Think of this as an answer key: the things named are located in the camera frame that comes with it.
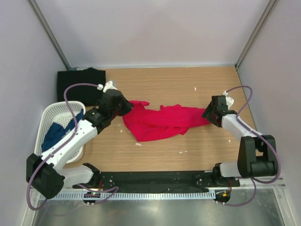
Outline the red t shirt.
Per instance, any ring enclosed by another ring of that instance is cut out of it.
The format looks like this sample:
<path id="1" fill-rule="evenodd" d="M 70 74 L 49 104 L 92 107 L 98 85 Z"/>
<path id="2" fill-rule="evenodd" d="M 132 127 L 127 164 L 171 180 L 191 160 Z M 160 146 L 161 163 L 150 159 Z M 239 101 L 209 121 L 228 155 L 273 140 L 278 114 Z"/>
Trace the red t shirt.
<path id="1" fill-rule="evenodd" d="M 137 142 L 148 142 L 184 135 L 190 128 L 209 125 L 202 117 L 203 108 L 160 106 L 159 110 L 147 109 L 146 101 L 131 101 L 133 109 L 123 116 L 126 128 Z"/>

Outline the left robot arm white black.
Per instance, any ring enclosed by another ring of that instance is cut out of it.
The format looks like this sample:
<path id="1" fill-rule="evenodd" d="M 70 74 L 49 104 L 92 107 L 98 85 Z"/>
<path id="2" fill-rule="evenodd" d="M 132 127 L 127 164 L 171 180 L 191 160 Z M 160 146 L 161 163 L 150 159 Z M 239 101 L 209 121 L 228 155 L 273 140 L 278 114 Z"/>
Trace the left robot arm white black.
<path id="1" fill-rule="evenodd" d="M 31 154 L 26 160 L 26 181 L 46 199 L 54 198 L 62 188 L 86 185 L 95 188 L 100 171 L 90 163 L 76 168 L 64 168 L 67 161 L 88 141 L 95 138 L 117 116 L 133 109 L 119 90 L 109 89 L 97 105 L 86 112 L 76 127 L 42 155 Z"/>

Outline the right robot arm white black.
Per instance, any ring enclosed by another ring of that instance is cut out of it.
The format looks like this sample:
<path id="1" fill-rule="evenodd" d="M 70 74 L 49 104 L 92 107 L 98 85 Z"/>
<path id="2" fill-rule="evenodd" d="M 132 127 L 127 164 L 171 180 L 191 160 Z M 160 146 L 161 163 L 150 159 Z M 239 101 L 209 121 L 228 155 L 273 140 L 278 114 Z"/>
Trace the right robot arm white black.
<path id="1" fill-rule="evenodd" d="M 212 174 L 217 186 L 225 185 L 229 178 L 251 178 L 263 184 L 275 182 L 280 176 L 276 141 L 272 135 L 263 135 L 245 123 L 230 107 L 234 103 L 225 95 L 212 96 L 202 117 L 211 124 L 227 130 L 238 142 L 238 159 L 216 164 Z"/>

